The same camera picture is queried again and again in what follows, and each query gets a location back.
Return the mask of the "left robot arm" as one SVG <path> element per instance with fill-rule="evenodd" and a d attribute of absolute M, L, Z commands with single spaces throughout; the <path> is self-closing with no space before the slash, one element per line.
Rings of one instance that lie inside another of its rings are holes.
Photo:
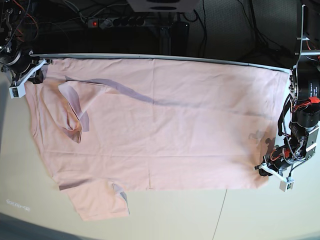
<path fill-rule="evenodd" d="M 297 61 L 277 123 L 283 145 L 276 145 L 255 166 L 260 176 L 279 178 L 285 190 L 293 187 L 294 180 L 283 172 L 294 171 L 315 155 L 320 132 L 320 2 L 302 0 L 300 8 Z"/>

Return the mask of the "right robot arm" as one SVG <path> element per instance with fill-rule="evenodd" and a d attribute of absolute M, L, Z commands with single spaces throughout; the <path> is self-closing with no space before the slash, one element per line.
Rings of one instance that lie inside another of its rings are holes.
<path fill-rule="evenodd" d="M 49 59 L 34 56 L 31 40 L 39 33 L 39 25 L 32 16 L 31 0 L 2 0 L 0 2 L 0 71 L 8 73 L 11 87 L 26 81 L 43 82 L 40 64 Z"/>

